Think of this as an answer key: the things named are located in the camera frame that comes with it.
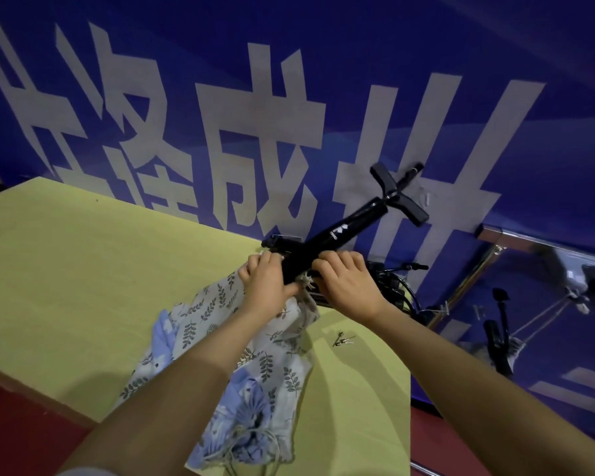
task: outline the blue backdrop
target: blue backdrop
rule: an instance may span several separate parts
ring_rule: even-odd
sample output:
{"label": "blue backdrop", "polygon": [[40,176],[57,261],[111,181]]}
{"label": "blue backdrop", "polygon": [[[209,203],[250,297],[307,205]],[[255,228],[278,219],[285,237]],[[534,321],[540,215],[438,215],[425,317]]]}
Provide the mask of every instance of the blue backdrop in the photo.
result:
{"label": "blue backdrop", "polygon": [[[8,185],[47,176],[261,239],[356,208],[377,160],[427,162],[411,195],[430,224],[391,216],[355,248],[430,264],[411,275],[424,304],[462,279],[480,222],[595,253],[595,0],[0,0]],[[493,277],[531,284],[495,270],[454,314],[464,340]],[[556,296],[529,287],[525,314]],[[594,362],[595,316],[575,316],[552,328],[583,343],[562,362],[535,339],[524,366]],[[542,400],[595,432],[595,411]]]}

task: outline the forearm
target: forearm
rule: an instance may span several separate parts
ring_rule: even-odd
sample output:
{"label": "forearm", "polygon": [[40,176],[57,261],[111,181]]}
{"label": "forearm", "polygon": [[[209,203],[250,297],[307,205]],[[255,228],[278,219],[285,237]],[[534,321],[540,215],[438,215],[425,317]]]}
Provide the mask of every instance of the forearm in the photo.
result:
{"label": "forearm", "polygon": [[367,326],[494,475],[595,475],[594,441],[476,358],[391,305]]}
{"label": "forearm", "polygon": [[115,409],[63,469],[119,476],[179,472],[200,440],[247,343],[266,324],[239,311]]}

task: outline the table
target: table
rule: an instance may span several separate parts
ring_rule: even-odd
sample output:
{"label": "table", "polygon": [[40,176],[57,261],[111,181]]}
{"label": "table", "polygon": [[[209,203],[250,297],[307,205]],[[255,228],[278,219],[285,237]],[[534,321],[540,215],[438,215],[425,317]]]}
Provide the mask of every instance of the table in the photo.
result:
{"label": "table", "polygon": [[[258,240],[44,178],[1,192],[0,371],[101,421],[159,311],[191,301],[258,248]],[[303,341],[315,366],[296,458],[278,474],[408,475],[407,368],[365,328],[321,312]],[[355,344],[334,348],[338,331]]]}

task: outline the leaf print fabric bag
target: leaf print fabric bag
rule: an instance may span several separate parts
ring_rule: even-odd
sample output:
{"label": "leaf print fabric bag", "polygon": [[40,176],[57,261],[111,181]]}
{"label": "leaf print fabric bag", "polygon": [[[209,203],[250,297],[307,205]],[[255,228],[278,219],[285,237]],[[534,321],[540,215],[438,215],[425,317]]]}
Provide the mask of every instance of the leaf print fabric bag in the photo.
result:
{"label": "leaf print fabric bag", "polygon": [[[244,297],[235,273],[207,286],[191,304],[161,311],[151,347],[136,366],[115,407],[173,360],[211,334],[238,310]],[[293,459],[292,434],[304,380],[311,362],[302,332],[319,318],[317,305],[302,291],[247,345],[199,444],[186,466],[233,462],[269,464]]]}

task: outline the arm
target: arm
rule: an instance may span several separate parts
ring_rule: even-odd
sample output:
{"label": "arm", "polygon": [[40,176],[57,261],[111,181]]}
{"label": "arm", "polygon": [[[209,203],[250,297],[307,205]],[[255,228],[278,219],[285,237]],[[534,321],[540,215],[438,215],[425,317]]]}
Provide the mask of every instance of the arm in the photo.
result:
{"label": "arm", "polygon": [[595,476],[595,441],[476,358],[388,303],[358,253],[313,263],[335,309],[396,352],[441,415],[496,476]]}
{"label": "arm", "polygon": [[238,271],[239,311],[115,409],[64,463],[119,476],[180,473],[214,413],[247,343],[297,294],[282,283],[282,258],[251,256]]}

